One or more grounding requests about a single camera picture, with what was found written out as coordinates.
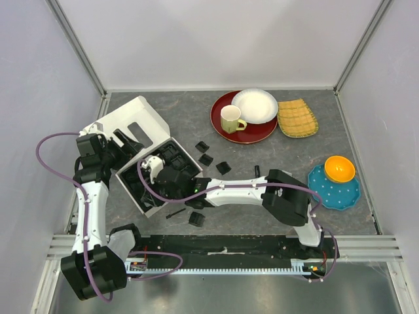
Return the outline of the white clipper kit box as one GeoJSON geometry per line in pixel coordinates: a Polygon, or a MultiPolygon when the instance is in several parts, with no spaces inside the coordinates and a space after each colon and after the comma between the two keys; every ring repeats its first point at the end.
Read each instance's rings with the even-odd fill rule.
{"type": "Polygon", "coordinates": [[[190,177],[202,176],[202,167],[171,136],[169,125],[143,96],[127,102],[86,129],[102,133],[121,145],[122,141],[114,134],[115,130],[119,130],[129,139],[143,145],[140,152],[115,173],[115,177],[146,217],[155,214],[165,204],[150,195],[139,180],[137,161],[140,158],[159,156],[166,166],[170,166],[171,161],[174,161],[173,168],[185,170],[190,177]]]}

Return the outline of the black cleaning brush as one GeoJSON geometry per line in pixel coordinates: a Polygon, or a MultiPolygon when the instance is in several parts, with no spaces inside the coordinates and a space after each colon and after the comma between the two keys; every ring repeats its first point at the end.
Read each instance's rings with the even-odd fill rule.
{"type": "Polygon", "coordinates": [[[180,210],[178,210],[176,212],[170,213],[169,215],[166,215],[166,219],[170,219],[173,216],[176,216],[176,215],[178,215],[178,214],[180,214],[180,213],[182,213],[184,211],[186,211],[186,208],[182,208],[182,209],[180,209],[180,210]]]}

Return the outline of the black comb guard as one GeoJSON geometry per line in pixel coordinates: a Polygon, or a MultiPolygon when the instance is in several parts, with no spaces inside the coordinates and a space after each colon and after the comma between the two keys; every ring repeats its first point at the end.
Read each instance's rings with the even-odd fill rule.
{"type": "Polygon", "coordinates": [[[225,175],[231,170],[230,165],[227,162],[220,162],[216,165],[216,168],[220,174],[225,175]]]}
{"type": "Polygon", "coordinates": [[[201,228],[204,225],[205,219],[203,214],[194,211],[191,213],[188,223],[192,226],[201,228]]]}
{"type": "Polygon", "coordinates": [[[195,145],[196,149],[201,153],[205,153],[209,150],[210,146],[207,145],[205,142],[200,141],[195,145]]]}
{"type": "Polygon", "coordinates": [[[208,155],[208,154],[203,154],[203,155],[201,155],[201,157],[198,159],[198,161],[201,163],[201,164],[204,164],[205,166],[210,166],[211,165],[211,163],[213,162],[213,157],[211,157],[210,155],[208,155]]]}

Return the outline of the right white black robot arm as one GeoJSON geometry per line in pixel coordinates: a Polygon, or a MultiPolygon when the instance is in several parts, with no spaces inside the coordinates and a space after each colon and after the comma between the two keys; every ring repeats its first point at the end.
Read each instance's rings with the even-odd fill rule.
{"type": "Polygon", "coordinates": [[[312,258],[323,250],[323,230],[312,217],[322,203],[321,196],[284,171],[271,169],[266,176],[238,181],[190,178],[166,166],[161,158],[150,156],[138,161],[137,174],[145,190],[163,203],[183,203],[194,209],[263,207],[277,221],[294,228],[303,255],[312,258]],[[313,196],[318,205],[312,206],[313,196]]]}

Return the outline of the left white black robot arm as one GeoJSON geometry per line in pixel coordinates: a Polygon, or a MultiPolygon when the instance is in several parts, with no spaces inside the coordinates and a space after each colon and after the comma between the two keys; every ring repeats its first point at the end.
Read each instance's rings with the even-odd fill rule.
{"type": "Polygon", "coordinates": [[[76,238],[71,254],[61,260],[61,270],[80,300],[96,296],[111,301],[127,284],[125,261],[143,252],[135,224],[105,232],[105,207],[112,172],[127,164],[143,148],[120,128],[106,132],[95,122],[76,140],[73,183],[79,200],[76,238]]]}

